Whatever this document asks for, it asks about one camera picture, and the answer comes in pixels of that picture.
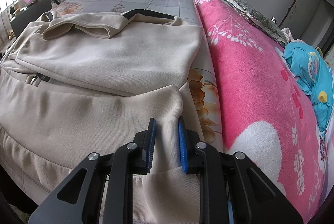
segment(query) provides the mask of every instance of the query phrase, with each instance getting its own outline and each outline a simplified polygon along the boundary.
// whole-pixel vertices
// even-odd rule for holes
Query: zipper
[[[31,79],[31,81],[30,81],[30,85],[33,85],[35,82],[36,82],[36,80],[37,80],[37,77],[35,76],[35,77],[33,77],[32,79]]]
[[[37,79],[41,79],[42,81],[48,82],[50,80],[50,77],[45,76],[43,74],[37,73],[30,81],[30,85],[34,85]]]

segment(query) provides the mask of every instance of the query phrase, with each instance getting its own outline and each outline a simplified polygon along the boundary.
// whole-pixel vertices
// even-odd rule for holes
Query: pillow
[[[231,6],[241,17],[243,17],[249,24],[258,28],[267,36],[272,38],[281,47],[285,48],[288,43],[283,32],[271,20],[266,18],[255,7],[245,2],[244,0],[224,0]]]

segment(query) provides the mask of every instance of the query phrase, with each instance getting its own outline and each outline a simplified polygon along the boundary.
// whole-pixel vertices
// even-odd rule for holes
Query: blue floral blanket
[[[325,133],[333,106],[332,69],[313,47],[305,43],[288,43],[284,58],[297,84],[312,102],[319,130]]]

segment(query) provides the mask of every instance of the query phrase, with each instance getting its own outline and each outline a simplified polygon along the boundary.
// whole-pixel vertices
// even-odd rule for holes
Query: cabinet door
[[[280,29],[288,27],[294,39],[300,38],[310,22],[320,0],[294,0]]]

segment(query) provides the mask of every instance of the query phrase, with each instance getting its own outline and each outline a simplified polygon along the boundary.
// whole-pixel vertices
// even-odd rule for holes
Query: pink fleece blanket
[[[317,211],[324,147],[283,49],[222,0],[195,0],[217,78],[226,153],[245,152],[306,223]]]

